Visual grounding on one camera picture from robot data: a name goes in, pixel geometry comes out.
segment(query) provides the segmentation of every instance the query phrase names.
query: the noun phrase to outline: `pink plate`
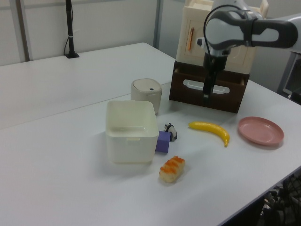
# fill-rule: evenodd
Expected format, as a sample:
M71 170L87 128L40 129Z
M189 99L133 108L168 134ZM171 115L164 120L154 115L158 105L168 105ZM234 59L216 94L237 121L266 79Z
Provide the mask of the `pink plate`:
M241 119L238 130L245 138L260 145L277 145L284 138L284 132L278 125L260 117Z

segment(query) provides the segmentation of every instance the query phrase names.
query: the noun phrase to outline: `black stand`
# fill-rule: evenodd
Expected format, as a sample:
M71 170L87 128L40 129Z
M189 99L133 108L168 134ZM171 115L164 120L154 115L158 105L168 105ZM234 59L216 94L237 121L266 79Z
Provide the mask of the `black stand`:
M67 26L68 26L68 42L69 42L69 53L65 56L68 59L77 58L79 55L74 51L73 43L73 29L72 29L72 10L71 10L71 0L66 0L66 12L67 12Z

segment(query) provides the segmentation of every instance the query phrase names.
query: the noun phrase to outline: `yellow banana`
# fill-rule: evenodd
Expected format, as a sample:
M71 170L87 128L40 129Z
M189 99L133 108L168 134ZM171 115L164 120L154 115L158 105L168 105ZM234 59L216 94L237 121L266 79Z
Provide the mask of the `yellow banana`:
M188 126L192 129L204 130L204 131L215 133L216 135L222 138L225 147L228 146L230 135L223 127L205 121L193 121L189 123Z

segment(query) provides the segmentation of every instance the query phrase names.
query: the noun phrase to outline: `small figurine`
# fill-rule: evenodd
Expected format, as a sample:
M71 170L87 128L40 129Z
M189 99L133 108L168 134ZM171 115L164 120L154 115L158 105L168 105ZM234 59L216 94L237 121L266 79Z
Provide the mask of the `small figurine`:
M174 126L172 124L170 124L170 123L168 125L165 124L164 128L165 128L166 132L170 132L171 133L170 142L172 142L172 141L174 141L174 140L176 140L178 138L177 131L175 131Z

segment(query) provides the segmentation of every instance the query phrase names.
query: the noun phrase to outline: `small white bin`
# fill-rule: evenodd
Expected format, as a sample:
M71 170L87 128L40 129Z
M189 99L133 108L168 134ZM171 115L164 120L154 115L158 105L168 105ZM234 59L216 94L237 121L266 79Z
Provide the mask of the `small white bin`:
M159 130L148 101L110 101L106 115L109 160L115 163L149 162L153 159Z

